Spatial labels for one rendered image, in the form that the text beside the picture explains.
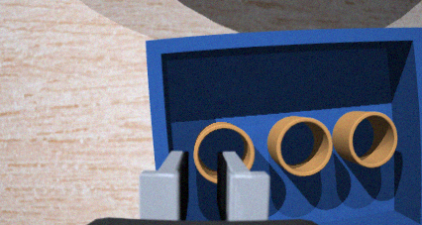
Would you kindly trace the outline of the blue crate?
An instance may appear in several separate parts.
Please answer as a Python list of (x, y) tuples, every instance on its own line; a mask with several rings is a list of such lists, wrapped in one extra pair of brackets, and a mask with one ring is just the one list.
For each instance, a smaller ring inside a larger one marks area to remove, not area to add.
[[(422, 28), (272, 31), (146, 41), (156, 170), (189, 153), (186, 220), (220, 220), (217, 184), (194, 162), (198, 134), (231, 123), (251, 138), (250, 171), (270, 175), (268, 220), (318, 225), (422, 225)], [(333, 152), (309, 176), (270, 156), (279, 120), (319, 120), (331, 137), (352, 111), (393, 121), (397, 147), (378, 168)]]

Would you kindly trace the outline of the bronze bushing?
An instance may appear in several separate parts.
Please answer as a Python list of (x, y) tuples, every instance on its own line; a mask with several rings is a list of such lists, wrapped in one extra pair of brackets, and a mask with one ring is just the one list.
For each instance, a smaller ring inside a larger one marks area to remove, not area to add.
[[(368, 119), (373, 128), (373, 142), (370, 149), (358, 157), (353, 147), (356, 128)], [(387, 163), (397, 146), (397, 131), (389, 117), (379, 112), (352, 111), (343, 115), (336, 123), (333, 145), (340, 157), (366, 168), (378, 168)]]
[[(288, 129), (301, 122), (305, 122), (311, 129), (314, 147), (305, 161), (296, 165), (288, 165), (281, 155), (281, 142)], [(267, 137), (267, 148), (272, 159), (288, 172), (298, 176), (309, 176), (319, 172), (328, 163), (332, 156), (333, 141), (329, 130), (320, 121), (306, 117), (289, 116), (273, 125)]]
[(244, 132), (239, 127), (227, 123), (227, 122), (216, 122), (206, 126), (197, 136), (195, 145), (194, 145), (194, 161), (198, 171), (209, 181), (217, 183), (217, 171), (212, 170), (206, 165), (203, 164), (199, 157), (199, 147), (202, 143), (203, 139), (213, 131), (219, 129), (230, 129), (238, 132), (243, 139), (244, 142), (244, 154), (242, 157), (242, 161), (246, 164), (246, 167), (251, 170), (254, 160), (255, 160), (255, 148), (251, 138), (248, 136), (246, 132)]

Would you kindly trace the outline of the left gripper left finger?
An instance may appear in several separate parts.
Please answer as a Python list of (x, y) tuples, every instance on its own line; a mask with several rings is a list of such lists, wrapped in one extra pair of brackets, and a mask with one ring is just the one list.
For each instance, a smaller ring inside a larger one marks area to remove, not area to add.
[(186, 220), (189, 153), (171, 151), (158, 170), (139, 174), (140, 219)]

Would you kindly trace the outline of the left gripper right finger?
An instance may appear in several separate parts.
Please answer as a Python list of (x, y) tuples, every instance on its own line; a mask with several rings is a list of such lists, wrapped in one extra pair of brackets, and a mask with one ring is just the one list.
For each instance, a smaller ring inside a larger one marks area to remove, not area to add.
[(235, 152), (217, 154), (217, 203), (220, 220), (268, 220), (270, 176), (250, 171)]

